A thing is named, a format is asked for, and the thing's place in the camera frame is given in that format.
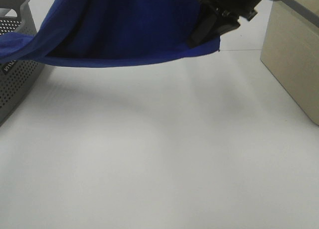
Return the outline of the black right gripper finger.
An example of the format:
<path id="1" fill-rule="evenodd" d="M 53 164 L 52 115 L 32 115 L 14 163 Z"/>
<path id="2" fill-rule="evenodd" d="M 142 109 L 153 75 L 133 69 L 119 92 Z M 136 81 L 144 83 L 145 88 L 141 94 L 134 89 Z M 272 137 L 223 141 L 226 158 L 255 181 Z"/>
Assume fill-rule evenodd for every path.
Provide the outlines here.
<path id="1" fill-rule="evenodd" d="M 187 45 L 190 48 L 194 48 L 207 42 L 216 21 L 217 16 L 215 13 L 202 12 L 198 17 L 194 29 L 187 39 Z"/>

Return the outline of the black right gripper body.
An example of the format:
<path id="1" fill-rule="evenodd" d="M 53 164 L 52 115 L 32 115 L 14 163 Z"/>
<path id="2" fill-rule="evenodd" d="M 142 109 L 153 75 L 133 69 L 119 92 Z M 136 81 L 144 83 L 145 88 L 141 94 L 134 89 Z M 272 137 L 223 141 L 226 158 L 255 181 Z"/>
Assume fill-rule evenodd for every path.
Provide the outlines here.
<path id="1" fill-rule="evenodd" d="M 257 12 L 255 7 L 261 0 L 197 0 L 202 12 L 213 12 L 217 21 L 209 37 L 221 36 L 240 27 L 240 17 L 251 21 Z"/>

